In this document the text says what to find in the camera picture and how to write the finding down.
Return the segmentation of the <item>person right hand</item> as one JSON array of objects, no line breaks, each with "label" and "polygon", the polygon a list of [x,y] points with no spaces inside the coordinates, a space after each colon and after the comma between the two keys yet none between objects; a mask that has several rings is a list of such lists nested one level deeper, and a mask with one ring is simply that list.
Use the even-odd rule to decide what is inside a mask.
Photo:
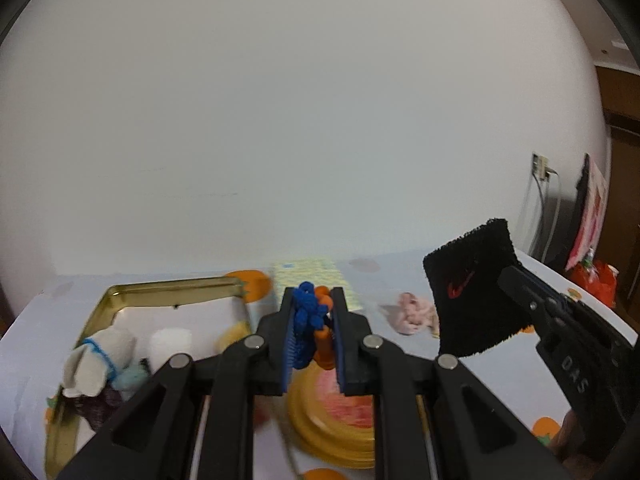
[{"label": "person right hand", "polygon": [[611,442],[588,434],[574,410],[564,416],[559,432],[551,439],[548,450],[572,479],[607,479],[608,466],[605,465]]}]

